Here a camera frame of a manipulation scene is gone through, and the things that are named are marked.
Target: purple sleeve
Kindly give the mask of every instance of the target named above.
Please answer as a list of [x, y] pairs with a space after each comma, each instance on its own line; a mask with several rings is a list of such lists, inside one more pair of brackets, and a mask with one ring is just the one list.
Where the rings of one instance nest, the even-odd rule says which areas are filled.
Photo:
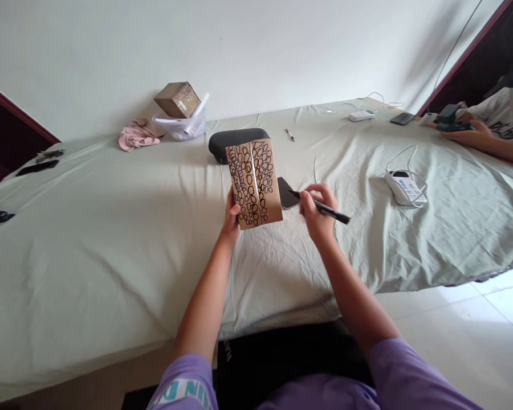
[[385, 339], [370, 354], [370, 371], [382, 409], [481, 409], [403, 339]]
[[218, 410], [213, 371], [204, 357], [187, 354], [165, 370], [147, 410]]

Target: black pillow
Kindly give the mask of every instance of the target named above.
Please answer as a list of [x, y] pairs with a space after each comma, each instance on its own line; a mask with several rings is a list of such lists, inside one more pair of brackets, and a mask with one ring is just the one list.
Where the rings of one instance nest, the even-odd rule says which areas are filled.
[[248, 128], [243, 130], [220, 131], [209, 138], [209, 151], [215, 156], [219, 164], [228, 164], [226, 147], [245, 144], [254, 140], [269, 138], [262, 128]]

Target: cardboard piece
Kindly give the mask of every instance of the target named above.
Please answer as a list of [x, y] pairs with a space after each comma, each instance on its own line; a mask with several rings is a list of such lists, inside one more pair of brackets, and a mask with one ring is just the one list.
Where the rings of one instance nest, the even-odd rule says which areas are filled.
[[283, 220], [272, 140], [226, 147], [241, 229]]
[[171, 118], [190, 118], [201, 102], [187, 82], [169, 83], [154, 101]]

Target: white tile floor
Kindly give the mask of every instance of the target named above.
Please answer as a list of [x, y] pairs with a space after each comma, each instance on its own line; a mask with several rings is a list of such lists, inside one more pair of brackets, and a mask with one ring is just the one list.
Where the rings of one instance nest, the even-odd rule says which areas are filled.
[[377, 298], [412, 347], [467, 397], [513, 409], [513, 270], [482, 284]]
[[[513, 270], [483, 284], [377, 295], [405, 339], [471, 400], [513, 410]], [[170, 346], [25, 396], [21, 410], [120, 410], [157, 384]]]

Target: plastic container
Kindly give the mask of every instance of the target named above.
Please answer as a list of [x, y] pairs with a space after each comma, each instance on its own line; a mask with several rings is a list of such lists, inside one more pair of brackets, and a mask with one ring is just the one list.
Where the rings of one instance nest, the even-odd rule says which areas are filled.
[[164, 112], [154, 114], [152, 121], [162, 127], [169, 135], [177, 141], [190, 141], [204, 136], [206, 133], [205, 114], [203, 111], [195, 117], [179, 120], [171, 118]]

